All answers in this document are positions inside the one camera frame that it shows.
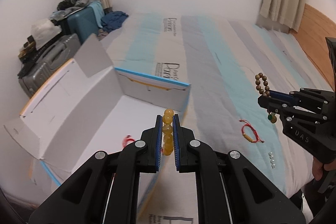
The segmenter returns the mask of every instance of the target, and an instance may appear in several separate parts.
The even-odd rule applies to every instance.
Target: mattress
[[[192,85],[182,125],[214,150],[240,151],[287,197],[313,179],[312,156],[282,133],[280,121],[271,124],[257,103],[259,72],[272,90],[331,90],[292,35],[209,15],[146,13],[131,15],[102,43],[120,68],[166,77],[158,66],[175,64],[177,78]],[[241,119],[264,143],[242,136]]]

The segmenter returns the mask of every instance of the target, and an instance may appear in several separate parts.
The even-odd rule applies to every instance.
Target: wooden headboard
[[[326,37],[336,37],[336,24],[327,16],[306,4],[299,31],[291,30],[308,58],[335,90],[334,72],[329,59]]]

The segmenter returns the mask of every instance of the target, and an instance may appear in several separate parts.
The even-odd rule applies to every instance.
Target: blue towel
[[[93,1],[89,4],[89,7],[92,7],[94,15],[96,17],[97,25],[99,28],[102,28],[101,25],[101,18],[105,15],[103,6],[101,5],[100,1]]]
[[[126,18],[128,18],[128,15],[121,11],[108,13],[101,19],[104,32],[110,33],[116,29],[119,29]]]

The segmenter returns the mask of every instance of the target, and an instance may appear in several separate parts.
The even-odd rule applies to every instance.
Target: gray suitcase
[[[19,79],[25,93],[31,98],[44,82],[80,48],[77,34],[65,35],[51,45],[38,59],[28,75]]]

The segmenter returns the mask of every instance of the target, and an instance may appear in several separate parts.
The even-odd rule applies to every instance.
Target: blue suitcase
[[[99,27],[92,7],[86,7],[66,19],[62,20],[60,26],[64,34],[78,35],[81,44],[91,35],[98,35]]]

